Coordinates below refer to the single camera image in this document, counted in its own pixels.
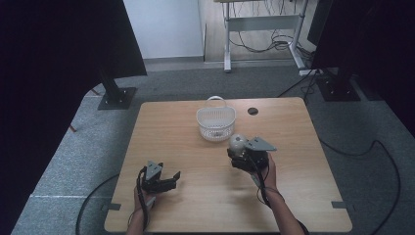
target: human hand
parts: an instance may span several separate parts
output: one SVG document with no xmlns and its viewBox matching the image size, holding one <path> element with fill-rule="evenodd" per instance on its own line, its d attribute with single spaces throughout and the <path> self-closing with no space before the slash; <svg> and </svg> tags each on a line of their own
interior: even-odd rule
<svg viewBox="0 0 415 235">
<path fill-rule="evenodd" d="M 148 202 L 150 202 L 151 200 L 153 200 L 153 198 L 154 198 L 154 200 L 156 199 L 155 195 L 148 194 L 144 190 L 141 190 L 141 191 L 143 193 L 144 202 L 146 202 L 146 204 Z M 137 212 L 137 211 L 140 211 L 141 209 L 142 209 L 142 207 L 141 207 L 141 204 L 140 204 L 140 200 L 138 198 L 138 190 L 137 190 L 137 187 L 135 187 L 134 188 L 134 211 Z"/>
<path fill-rule="evenodd" d="M 268 167 L 262 170 L 261 172 L 262 178 L 264 180 L 265 188 L 277 190 L 277 172 L 274 160 L 272 159 L 271 154 L 268 153 Z M 259 179 L 258 175 L 253 172 L 252 175 L 254 176 L 253 180 L 255 184 L 259 187 Z"/>
</svg>

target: small black object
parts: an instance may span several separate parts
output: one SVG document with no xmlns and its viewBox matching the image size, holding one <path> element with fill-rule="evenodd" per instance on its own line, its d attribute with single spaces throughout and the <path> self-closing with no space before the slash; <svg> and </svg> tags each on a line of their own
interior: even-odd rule
<svg viewBox="0 0 415 235">
<path fill-rule="evenodd" d="M 241 157 L 235 156 L 235 153 L 227 149 L 228 157 L 231 158 L 233 167 L 246 172 L 256 172 L 256 169 L 263 170 L 268 167 L 268 153 L 266 151 L 255 151 L 246 149 Z"/>
<path fill-rule="evenodd" d="M 154 165 L 153 162 L 149 162 L 147 166 L 147 171 L 144 172 L 144 177 L 141 179 L 141 188 L 149 194 L 158 194 L 167 192 L 171 189 L 176 188 L 176 181 L 180 178 L 180 171 L 178 171 L 172 178 L 160 180 L 162 163 L 158 164 L 152 168 L 152 170 L 157 173 L 154 175 L 148 176 L 149 169 L 151 165 Z"/>
</svg>

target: black curtain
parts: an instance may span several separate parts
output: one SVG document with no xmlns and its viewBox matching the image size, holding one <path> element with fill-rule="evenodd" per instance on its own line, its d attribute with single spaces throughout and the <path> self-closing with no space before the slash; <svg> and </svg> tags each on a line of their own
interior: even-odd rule
<svg viewBox="0 0 415 235">
<path fill-rule="evenodd" d="M 10 234 L 83 96 L 146 70 L 121 0 L 0 1 L 0 233 Z"/>
</svg>

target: plastic basket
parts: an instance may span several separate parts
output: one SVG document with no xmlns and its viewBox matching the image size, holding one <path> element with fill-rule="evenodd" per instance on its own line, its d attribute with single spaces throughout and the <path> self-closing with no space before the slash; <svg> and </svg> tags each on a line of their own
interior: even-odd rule
<svg viewBox="0 0 415 235">
<path fill-rule="evenodd" d="M 210 100 L 222 100 L 223 107 L 207 107 Z M 223 141 L 228 139 L 234 131 L 236 111 L 226 105 L 226 101 L 219 96 L 212 96 L 205 102 L 205 107 L 196 113 L 199 129 L 202 136 L 208 141 Z"/>
</svg>

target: cable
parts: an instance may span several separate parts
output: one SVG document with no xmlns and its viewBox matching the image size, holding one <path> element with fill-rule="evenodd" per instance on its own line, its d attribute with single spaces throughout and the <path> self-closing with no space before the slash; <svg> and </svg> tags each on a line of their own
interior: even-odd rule
<svg viewBox="0 0 415 235">
<path fill-rule="evenodd" d="M 372 151 L 372 149 L 375 146 L 375 144 L 379 144 L 384 149 L 384 151 L 387 153 L 387 156 L 388 156 L 389 160 L 391 161 L 392 166 L 393 166 L 393 169 L 394 169 L 394 172 L 396 174 L 397 191 L 396 191 L 396 196 L 395 196 L 395 199 L 393 201 L 393 205 L 392 205 L 390 211 L 388 212 L 388 214 L 386 215 L 386 217 L 382 220 L 382 222 L 379 224 L 379 226 L 377 228 L 375 228 L 375 230 L 371 233 L 371 235 L 375 235 L 387 223 L 387 221 L 391 217 L 394 209 L 396 208 L 397 202 L 399 201 L 399 198 L 400 198 L 400 190 L 401 190 L 400 174 L 399 174 L 399 169 L 397 168 L 396 162 L 394 161 L 391 153 L 388 151 L 388 149 L 385 147 L 385 145 L 381 141 L 379 141 L 379 140 L 374 140 L 372 142 L 372 144 L 370 145 L 369 149 L 366 150 L 366 151 L 364 151 L 361 154 L 349 154 L 349 153 L 346 153 L 346 152 L 343 152 L 341 150 L 338 150 L 338 149 L 334 148 L 333 146 L 327 144 L 320 137 L 318 139 L 320 140 L 320 142 L 322 144 L 324 144 L 325 146 L 327 146 L 329 149 L 333 150 L 335 153 L 338 153 L 338 154 L 341 154 L 341 155 L 345 155 L 345 156 L 348 156 L 348 157 L 362 157 L 362 156 L 368 154 L 370 151 Z"/>
<path fill-rule="evenodd" d="M 144 201 L 143 190 L 141 189 L 141 174 L 147 170 L 147 167 L 144 166 L 140 172 L 138 173 L 137 177 L 137 193 L 138 193 L 138 201 L 140 201 L 141 209 L 143 210 L 143 231 L 146 230 L 147 226 L 150 223 L 149 219 L 149 212 L 147 211 L 147 205 Z"/>
<path fill-rule="evenodd" d="M 114 179 L 114 178 L 116 178 L 116 177 L 118 177 L 119 176 L 119 173 L 118 174 L 116 174 L 116 175 L 114 175 L 114 176 L 112 176 L 112 177 L 110 177 L 110 178 L 108 178 L 106 181 L 104 181 L 104 182 L 102 182 L 100 185 L 98 185 L 94 190 L 92 190 L 92 192 L 88 195 L 88 197 L 86 197 L 86 199 L 85 199 L 85 201 L 83 201 L 83 203 L 82 203 L 82 206 L 80 207 L 80 210 L 79 210 L 79 214 L 78 214 L 78 217 L 77 217 L 77 219 L 76 219 L 76 225 L 75 225 L 75 234 L 76 235 L 79 235 L 80 234 L 80 232 L 79 232 L 79 224 L 80 224 L 80 220 L 82 219 L 82 214 L 83 214 L 83 211 L 85 211 L 85 207 L 86 207 L 86 205 L 88 204 L 88 202 L 89 202 L 89 199 L 91 198 L 91 196 L 99 189 L 99 188 L 101 188 L 101 186 L 103 186 L 104 184 L 106 184 L 106 183 L 108 183 L 110 180 L 112 180 L 112 179 Z"/>
<path fill-rule="evenodd" d="M 255 164 L 254 160 L 251 158 L 251 156 L 248 156 L 248 159 L 251 161 L 251 164 L 255 169 L 256 175 L 258 176 L 258 181 L 259 181 L 258 190 L 260 190 L 260 194 L 262 196 L 263 203 L 266 204 L 269 208 L 271 208 L 271 206 L 269 205 L 268 199 L 266 198 L 265 183 L 264 183 L 264 179 L 262 177 L 262 172 L 258 169 L 258 167 L 256 167 L 256 164 Z"/>
<path fill-rule="evenodd" d="M 308 74 L 303 78 L 303 79 L 301 79 L 300 81 L 298 81 L 298 82 L 296 82 L 294 85 L 292 85 L 292 86 L 290 86 L 287 90 L 285 90 L 285 91 L 283 91 L 281 94 L 279 94 L 278 96 L 277 96 L 277 98 L 280 98 L 281 96 L 283 96 L 285 93 L 287 93 L 287 92 L 289 92 L 291 89 L 293 89 L 295 86 L 297 86 L 298 84 L 300 84 L 300 83 L 302 83 L 304 80 L 306 80 L 307 78 L 308 78 L 308 76 L 311 74 L 311 72 L 312 72 L 312 70 L 310 70 L 309 72 L 308 72 Z"/>
<path fill-rule="evenodd" d="M 307 91 L 305 91 L 304 96 L 302 97 L 302 99 L 304 100 L 304 103 L 306 105 L 308 104 L 308 100 L 307 100 L 307 95 L 309 94 L 308 92 L 309 92 L 310 88 L 315 84 L 315 82 L 314 83 L 312 83 L 312 82 L 314 81 L 315 75 L 317 75 L 318 73 L 319 73 L 318 70 L 314 73 L 314 75 L 310 79 L 310 82 L 308 83 Z"/>
</svg>

